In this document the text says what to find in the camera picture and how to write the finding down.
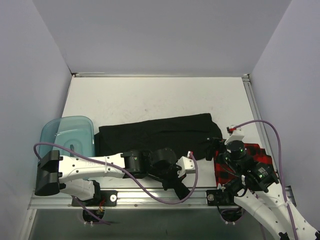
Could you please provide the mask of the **black long sleeve shirt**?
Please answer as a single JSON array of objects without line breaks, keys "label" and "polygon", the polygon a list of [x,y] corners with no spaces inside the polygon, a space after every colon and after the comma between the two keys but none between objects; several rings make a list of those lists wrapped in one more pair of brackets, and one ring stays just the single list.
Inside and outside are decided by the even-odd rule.
[{"label": "black long sleeve shirt", "polygon": [[212,139],[222,131],[210,113],[105,125],[94,136],[95,155],[110,156],[131,150],[172,149],[178,158],[192,151],[196,160],[206,157]]}]

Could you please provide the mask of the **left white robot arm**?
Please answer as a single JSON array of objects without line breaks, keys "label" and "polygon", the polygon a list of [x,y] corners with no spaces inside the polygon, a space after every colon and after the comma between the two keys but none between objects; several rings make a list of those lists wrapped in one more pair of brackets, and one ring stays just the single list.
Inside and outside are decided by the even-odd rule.
[{"label": "left white robot arm", "polygon": [[73,152],[61,155],[59,150],[51,150],[37,164],[34,193],[40,197],[64,193],[95,206],[102,199],[101,186],[96,178],[148,177],[160,182],[164,190],[174,189],[182,200],[190,193],[182,181],[195,170],[192,159],[185,156],[178,158],[170,148],[154,152],[131,150],[93,158],[78,156]]}]

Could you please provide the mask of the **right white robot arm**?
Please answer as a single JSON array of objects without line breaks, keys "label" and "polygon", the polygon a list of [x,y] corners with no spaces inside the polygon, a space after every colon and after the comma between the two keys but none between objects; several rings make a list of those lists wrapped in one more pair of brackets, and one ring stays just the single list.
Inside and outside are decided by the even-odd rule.
[{"label": "right white robot arm", "polygon": [[272,157],[255,143],[211,138],[205,159],[213,161],[217,193],[208,204],[237,205],[276,240],[318,240],[312,227],[287,197]]}]

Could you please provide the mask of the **red black plaid shirt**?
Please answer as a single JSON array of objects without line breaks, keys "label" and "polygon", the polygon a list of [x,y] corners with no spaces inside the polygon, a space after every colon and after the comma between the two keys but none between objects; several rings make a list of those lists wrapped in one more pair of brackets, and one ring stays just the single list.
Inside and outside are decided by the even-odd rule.
[{"label": "red black plaid shirt", "polygon": [[216,183],[224,185],[233,179],[252,191],[267,193],[268,187],[279,180],[273,167],[272,157],[256,143],[244,143],[247,153],[252,156],[252,166],[248,170],[232,170],[226,164],[214,161]]}]

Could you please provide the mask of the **translucent blue plastic bin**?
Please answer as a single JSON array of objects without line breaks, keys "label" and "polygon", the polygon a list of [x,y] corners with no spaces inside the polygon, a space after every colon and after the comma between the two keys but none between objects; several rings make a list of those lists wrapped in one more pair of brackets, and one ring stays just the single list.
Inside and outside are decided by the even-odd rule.
[{"label": "translucent blue plastic bin", "polygon": [[86,116],[67,116],[48,122],[40,141],[63,146],[88,158],[95,156],[94,126]]}]

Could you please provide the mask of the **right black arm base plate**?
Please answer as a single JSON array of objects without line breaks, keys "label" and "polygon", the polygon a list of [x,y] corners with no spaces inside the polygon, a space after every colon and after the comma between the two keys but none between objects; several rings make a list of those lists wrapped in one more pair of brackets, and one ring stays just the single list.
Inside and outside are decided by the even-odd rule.
[{"label": "right black arm base plate", "polygon": [[234,195],[221,189],[206,190],[206,202],[210,207],[236,206],[234,202]]}]

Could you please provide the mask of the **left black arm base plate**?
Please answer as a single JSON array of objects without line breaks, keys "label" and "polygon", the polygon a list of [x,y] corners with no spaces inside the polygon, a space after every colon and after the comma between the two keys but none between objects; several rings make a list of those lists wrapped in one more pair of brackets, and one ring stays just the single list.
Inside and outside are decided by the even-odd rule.
[{"label": "left black arm base plate", "polygon": [[79,201],[85,207],[115,207],[117,205],[118,192],[116,190],[101,190],[92,199]]}]

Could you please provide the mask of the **right aluminium table rail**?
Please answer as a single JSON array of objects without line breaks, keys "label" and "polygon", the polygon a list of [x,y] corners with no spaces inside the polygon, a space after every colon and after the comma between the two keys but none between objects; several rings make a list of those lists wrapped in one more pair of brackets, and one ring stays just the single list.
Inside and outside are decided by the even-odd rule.
[{"label": "right aluminium table rail", "polygon": [[[245,92],[246,92],[246,95],[247,95],[247,98],[249,101],[249,105],[250,105],[250,108],[252,111],[253,119],[254,120],[262,120],[262,117],[261,117],[261,114],[259,112],[258,105],[256,102],[256,98],[255,98],[255,95],[253,92],[253,88],[252,88],[252,84],[251,84],[251,80],[250,80],[250,75],[245,74],[242,77],[242,82],[243,82],[243,86],[244,86],[244,89],[245,89]],[[266,153],[272,157],[272,164],[273,164],[273,167],[277,173],[278,172],[277,171],[277,164],[274,160],[274,156],[273,156],[273,152],[272,152],[272,149],[271,149],[271,146],[269,143],[269,139],[267,136],[265,124],[263,122],[256,122],[255,125],[257,128],[258,135],[259,135],[259,139],[261,141],[260,146],[262,148],[264,148]]]}]

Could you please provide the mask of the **back aluminium table rail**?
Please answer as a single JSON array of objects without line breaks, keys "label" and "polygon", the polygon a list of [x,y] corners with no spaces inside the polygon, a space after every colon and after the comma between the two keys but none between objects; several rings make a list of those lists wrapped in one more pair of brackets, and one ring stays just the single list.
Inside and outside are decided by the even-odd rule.
[{"label": "back aluminium table rail", "polygon": [[151,74],[151,73],[105,73],[105,72],[73,72],[72,75],[78,78],[245,78],[249,79],[250,74],[236,74],[236,75],[214,75],[208,74]]}]

